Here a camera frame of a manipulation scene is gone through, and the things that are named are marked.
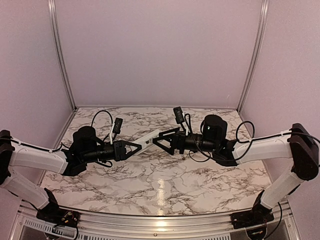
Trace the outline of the white remote control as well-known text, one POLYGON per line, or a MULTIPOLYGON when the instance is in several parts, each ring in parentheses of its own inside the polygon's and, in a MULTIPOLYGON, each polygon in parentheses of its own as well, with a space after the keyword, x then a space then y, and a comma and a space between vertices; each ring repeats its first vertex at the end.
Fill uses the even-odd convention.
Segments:
POLYGON ((153 139, 158 138, 160 134, 160 130, 156 129, 145 136, 142 136, 135 140, 133 143, 141 145, 141 150, 139 150, 136 155, 139 155, 148 149, 150 149, 154 144, 153 144, 153 139))

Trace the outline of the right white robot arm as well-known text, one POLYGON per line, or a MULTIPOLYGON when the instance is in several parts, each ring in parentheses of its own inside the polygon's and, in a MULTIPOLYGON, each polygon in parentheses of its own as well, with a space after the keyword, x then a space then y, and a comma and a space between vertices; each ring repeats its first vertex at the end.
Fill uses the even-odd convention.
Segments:
POLYGON ((290 195, 304 181, 313 180, 319 174, 319 140, 309 135, 300 123, 294 123, 289 130, 278 134, 251 138, 249 140, 228 140, 228 124, 220 116, 207 115, 200 125, 201 133, 194 133, 190 121, 180 115, 178 124, 187 128, 174 128, 159 133, 152 140, 168 154, 186 150, 199 152, 206 158, 224 167, 236 167, 257 160, 292 159, 292 165, 255 200, 247 219, 258 224, 267 213, 285 196, 290 195))

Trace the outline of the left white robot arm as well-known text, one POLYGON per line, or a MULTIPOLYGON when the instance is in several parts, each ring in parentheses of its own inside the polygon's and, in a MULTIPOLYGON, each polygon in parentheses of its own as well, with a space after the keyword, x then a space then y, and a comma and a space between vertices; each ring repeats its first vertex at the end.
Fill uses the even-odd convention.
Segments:
POLYGON ((64 216, 54 196, 15 172, 14 167, 29 167, 74 177, 84 172, 89 163, 124 161, 143 148, 138 143, 124 140, 103 142, 92 126, 76 131, 68 149, 33 146, 11 137, 8 130, 2 130, 0 136, 1 188, 29 202, 37 210, 43 210, 53 223, 60 222, 64 216))

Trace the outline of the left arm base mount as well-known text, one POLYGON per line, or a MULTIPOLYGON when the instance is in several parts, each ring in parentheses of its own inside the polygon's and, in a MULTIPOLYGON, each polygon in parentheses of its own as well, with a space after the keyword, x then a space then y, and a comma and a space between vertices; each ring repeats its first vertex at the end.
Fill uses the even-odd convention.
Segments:
POLYGON ((78 211, 61 208, 47 210, 41 209, 37 212, 36 217, 57 226, 75 228, 78 226, 80 213, 78 211))

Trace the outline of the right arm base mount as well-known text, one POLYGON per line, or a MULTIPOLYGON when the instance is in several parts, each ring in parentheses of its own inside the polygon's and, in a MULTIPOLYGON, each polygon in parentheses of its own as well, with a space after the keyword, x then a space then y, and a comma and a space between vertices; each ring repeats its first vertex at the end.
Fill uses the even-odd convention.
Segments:
POLYGON ((252 208, 251 210, 235 212, 230 217, 234 229, 263 225, 275 219, 272 210, 267 208, 252 208))

